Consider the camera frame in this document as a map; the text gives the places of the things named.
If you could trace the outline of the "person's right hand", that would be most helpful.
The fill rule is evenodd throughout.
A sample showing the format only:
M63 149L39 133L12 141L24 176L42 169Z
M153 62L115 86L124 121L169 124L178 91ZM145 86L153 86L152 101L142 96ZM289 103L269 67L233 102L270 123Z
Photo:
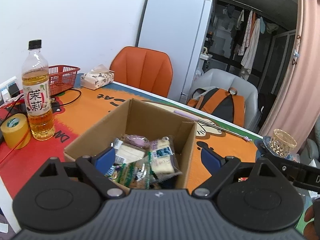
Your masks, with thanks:
M314 219L314 209L313 206L310 206L304 215L304 222L306 222L306 226L303 231L303 236L308 240L319 240L319 236L317 235L315 229L315 219Z

